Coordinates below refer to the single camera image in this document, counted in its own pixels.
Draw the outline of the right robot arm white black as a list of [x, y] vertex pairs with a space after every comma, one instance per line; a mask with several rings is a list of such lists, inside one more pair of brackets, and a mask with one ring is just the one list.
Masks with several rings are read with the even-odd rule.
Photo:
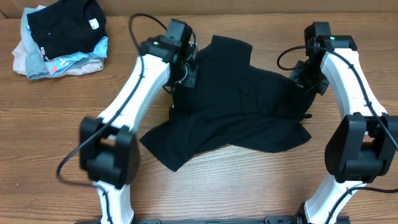
[[397, 150], [397, 117], [378, 102], [361, 69], [350, 35], [332, 35], [328, 22], [304, 30], [308, 60], [297, 62], [290, 79], [307, 93], [332, 87], [341, 123], [325, 148], [327, 174], [304, 202], [298, 223], [348, 223], [338, 214], [360, 190], [389, 170]]

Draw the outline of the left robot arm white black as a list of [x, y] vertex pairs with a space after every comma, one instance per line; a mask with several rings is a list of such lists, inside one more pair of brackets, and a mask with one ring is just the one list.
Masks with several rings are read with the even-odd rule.
[[132, 223], [130, 184], [140, 166], [136, 133], [145, 112], [163, 87], [194, 88], [198, 67], [196, 36], [172, 19], [165, 35], [139, 46], [134, 70], [113, 102], [97, 118], [80, 124], [80, 167], [96, 187], [100, 223]]

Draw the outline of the black t-shirt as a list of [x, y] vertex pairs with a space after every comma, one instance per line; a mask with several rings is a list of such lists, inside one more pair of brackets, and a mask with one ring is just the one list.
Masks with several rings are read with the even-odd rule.
[[195, 87], [176, 86], [169, 119], [140, 140], [168, 169], [227, 144], [283, 152], [310, 140], [302, 120], [314, 94], [253, 67], [251, 52], [250, 44], [219, 35], [199, 51]]

